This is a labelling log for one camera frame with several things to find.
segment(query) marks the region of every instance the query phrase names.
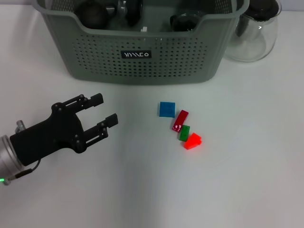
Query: basket label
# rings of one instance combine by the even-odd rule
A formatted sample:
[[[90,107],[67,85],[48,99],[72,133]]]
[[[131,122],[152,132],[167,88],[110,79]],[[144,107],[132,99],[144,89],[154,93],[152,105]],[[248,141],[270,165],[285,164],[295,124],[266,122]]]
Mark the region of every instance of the basket label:
[[[152,58],[151,51],[121,51],[122,58]]]

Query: white table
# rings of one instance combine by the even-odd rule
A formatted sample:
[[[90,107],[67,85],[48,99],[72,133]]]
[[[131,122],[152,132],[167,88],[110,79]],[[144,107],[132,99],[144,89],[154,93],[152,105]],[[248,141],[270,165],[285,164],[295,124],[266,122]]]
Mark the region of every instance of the white table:
[[[304,224],[304,12],[283,12],[272,53],[224,58],[202,84],[124,86],[78,81],[39,13],[0,6],[0,135],[39,123],[56,102],[102,93],[85,129],[117,113],[109,138],[61,150],[9,187],[1,228],[299,228]],[[159,118],[176,102],[204,145],[186,151]]]

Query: black lid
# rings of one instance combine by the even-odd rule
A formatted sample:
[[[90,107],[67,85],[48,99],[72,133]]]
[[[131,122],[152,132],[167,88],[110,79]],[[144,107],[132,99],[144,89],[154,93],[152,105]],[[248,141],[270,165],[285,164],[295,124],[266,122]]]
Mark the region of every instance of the black lid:
[[[245,15],[256,21],[268,21],[274,18],[279,12],[279,4],[276,0],[250,0]]]

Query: green block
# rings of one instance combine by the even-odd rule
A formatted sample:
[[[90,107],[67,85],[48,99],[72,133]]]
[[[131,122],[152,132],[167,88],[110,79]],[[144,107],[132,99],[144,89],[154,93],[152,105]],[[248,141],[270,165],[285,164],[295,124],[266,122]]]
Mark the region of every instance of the green block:
[[[180,132],[180,141],[187,141],[189,136],[190,127],[183,125]]]

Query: gray plastic basket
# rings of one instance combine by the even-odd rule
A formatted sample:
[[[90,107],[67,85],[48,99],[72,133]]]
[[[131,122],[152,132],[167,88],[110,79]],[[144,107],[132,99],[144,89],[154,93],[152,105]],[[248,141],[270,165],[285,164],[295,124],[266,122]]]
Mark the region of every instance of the gray plastic basket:
[[[211,79],[239,16],[249,6],[249,0],[144,0],[143,18],[135,27],[126,28],[113,19],[109,30],[95,30],[84,27],[73,13],[83,1],[32,0],[70,74],[83,80],[145,85]],[[205,12],[196,28],[169,32],[170,16],[189,10]],[[140,32],[143,26],[148,32]],[[151,51],[151,58],[123,58],[121,51]]]

